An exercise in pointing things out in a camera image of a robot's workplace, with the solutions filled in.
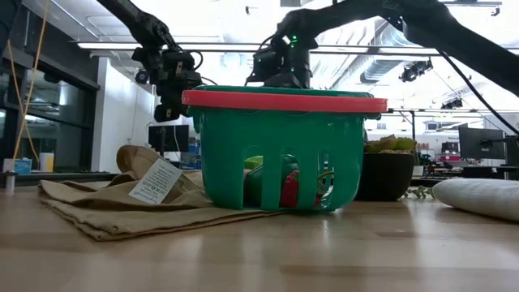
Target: computer monitor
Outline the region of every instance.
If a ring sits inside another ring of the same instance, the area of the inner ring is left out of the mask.
[[[509,136],[506,142],[506,164],[519,166],[519,144],[516,136]]]
[[[152,147],[155,148],[155,150],[158,152],[189,152],[189,126],[181,125],[149,127],[148,143],[152,145]]]
[[[459,128],[461,157],[473,159],[504,159],[501,130]]]

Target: green plastic basket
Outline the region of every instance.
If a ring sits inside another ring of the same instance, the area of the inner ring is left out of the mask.
[[[190,105],[189,114],[200,133],[207,195],[218,207],[245,209],[243,162],[261,155],[264,172],[259,208],[284,210],[279,207],[281,155],[291,154],[298,159],[300,170],[295,209],[332,211],[348,204],[357,193],[361,174],[364,119],[378,118],[387,110],[387,101],[347,97],[372,95],[226,86],[184,92],[184,103]],[[334,183],[315,207],[317,177],[324,171],[325,160],[328,170],[334,171]]]

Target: white cushion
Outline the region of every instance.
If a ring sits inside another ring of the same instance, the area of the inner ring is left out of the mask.
[[[436,199],[465,211],[519,221],[519,182],[454,178],[435,185]]]

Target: desk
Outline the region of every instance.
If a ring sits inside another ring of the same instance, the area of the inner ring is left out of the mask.
[[[0,194],[3,291],[517,291],[519,225],[434,200],[354,202],[113,243]]]

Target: ceiling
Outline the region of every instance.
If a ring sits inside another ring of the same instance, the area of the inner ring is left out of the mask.
[[[51,0],[49,22],[76,41],[134,41],[122,23],[96,0]],[[450,7],[465,26],[507,47],[519,45],[517,0],[501,0],[500,14],[494,6]],[[177,42],[259,43],[275,31],[286,12],[320,8],[331,0],[133,0],[140,9],[154,14],[170,28]],[[24,4],[43,15],[45,0],[24,0]],[[321,45],[408,46],[401,33],[378,18],[358,21],[321,34]],[[120,71],[133,75],[139,64],[131,52],[92,52],[112,58]],[[251,69],[251,54],[204,54],[200,72],[219,84],[241,85]],[[416,58],[356,55],[312,55],[315,88],[370,92],[390,100],[392,107],[439,108],[454,98],[457,90],[466,101],[465,108],[483,108],[462,80],[441,58],[433,58],[434,71],[413,83],[402,83],[398,76],[403,65]],[[519,109],[519,99],[497,87],[480,74],[462,66],[472,81],[497,109]],[[363,82],[361,76],[374,78]]]

